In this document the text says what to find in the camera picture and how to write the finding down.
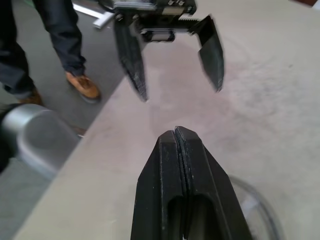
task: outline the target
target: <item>jeans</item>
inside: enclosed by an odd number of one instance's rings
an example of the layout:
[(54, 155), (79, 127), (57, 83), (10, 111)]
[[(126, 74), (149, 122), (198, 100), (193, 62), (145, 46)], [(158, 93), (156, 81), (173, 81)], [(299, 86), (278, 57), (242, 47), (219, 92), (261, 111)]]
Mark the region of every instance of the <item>jeans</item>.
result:
[[(82, 34), (71, 0), (33, 0), (33, 3), (64, 70), (75, 76), (83, 75), (86, 59), (81, 56)], [(29, 97), (35, 87), (25, 52), (17, 43), (12, 0), (0, 0), (0, 82), (18, 99)]]

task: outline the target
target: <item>gray carpet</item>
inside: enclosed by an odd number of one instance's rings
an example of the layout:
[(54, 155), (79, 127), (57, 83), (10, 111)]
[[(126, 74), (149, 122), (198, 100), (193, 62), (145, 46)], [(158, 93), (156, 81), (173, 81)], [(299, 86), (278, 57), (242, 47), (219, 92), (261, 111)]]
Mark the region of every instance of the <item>gray carpet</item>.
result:
[[(87, 75), (99, 86), (102, 99), (88, 104), (67, 84), (63, 68), (52, 48), (41, 19), (23, 0), (14, 1), (18, 42), (26, 52), (30, 74), (47, 108), (58, 112), (72, 125), (87, 129), (100, 109), (113, 94), (123, 71), (118, 64), (113, 30), (93, 28), (94, 18), (79, 13), (83, 34), (83, 55), (87, 59)], [(0, 88), (0, 103), (15, 103), (14, 97)], [(22, 162), (12, 160), (0, 175), (0, 240), (11, 240), (35, 207), (49, 181)]]
[[(26, 52), (30, 75), (45, 106), (58, 112), (70, 124), (87, 129), (124, 76), (118, 62), (112, 24), (99, 31), (93, 28), (95, 18), (78, 13), (78, 26), (83, 34), (82, 54), (87, 59), (86, 74), (102, 94), (100, 103), (89, 104), (67, 84), (64, 70), (37, 11), (22, 0), (15, 0), (14, 13), (18, 42)], [(14, 102), (16, 100), (12, 96), (0, 89), (0, 103)]]

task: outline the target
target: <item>person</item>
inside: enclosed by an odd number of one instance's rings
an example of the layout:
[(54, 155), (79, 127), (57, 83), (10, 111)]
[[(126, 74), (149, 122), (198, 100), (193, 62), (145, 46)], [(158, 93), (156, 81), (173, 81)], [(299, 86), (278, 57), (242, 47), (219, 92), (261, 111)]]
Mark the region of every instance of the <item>person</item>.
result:
[[(85, 75), (86, 59), (81, 55), (82, 34), (71, 0), (33, 0), (45, 30), (65, 70), (67, 81), (85, 99), (100, 96), (98, 88)], [(17, 43), (17, 27), (12, 0), (0, 1), (0, 82), (20, 103), (42, 105), (41, 96), (29, 76), (25, 52)]]

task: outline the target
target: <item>leg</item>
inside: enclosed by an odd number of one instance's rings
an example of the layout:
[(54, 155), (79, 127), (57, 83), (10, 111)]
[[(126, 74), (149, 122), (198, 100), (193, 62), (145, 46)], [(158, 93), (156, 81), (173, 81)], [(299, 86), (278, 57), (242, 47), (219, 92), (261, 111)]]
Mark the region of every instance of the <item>leg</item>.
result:
[(4, 89), (24, 99), (35, 88), (29, 77), (25, 52), (17, 44), (17, 27), (11, 0), (0, 2), (0, 82)]
[(84, 75), (86, 59), (81, 55), (82, 34), (71, 0), (33, 0), (53, 47), (66, 72)]

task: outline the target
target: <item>shoe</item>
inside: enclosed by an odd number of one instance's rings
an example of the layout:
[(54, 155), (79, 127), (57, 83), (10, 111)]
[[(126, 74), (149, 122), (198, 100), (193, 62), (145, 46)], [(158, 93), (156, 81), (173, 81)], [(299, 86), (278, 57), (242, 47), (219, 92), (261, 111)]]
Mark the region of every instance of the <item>shoe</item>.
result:
[(21, 104), (37, 104), (40, 106), (44, 105), (44, 103), (42, 102), (41, 96), (36, 88), (33, 89), (31, 96), (23, 99), (18, 99), (18, 101)]
[(74, 76), (70, 72), (66, 72), (67, 81), (78, 90), (86, 101), (97, 100), (100, 93), (96, 85), (86, 75)]

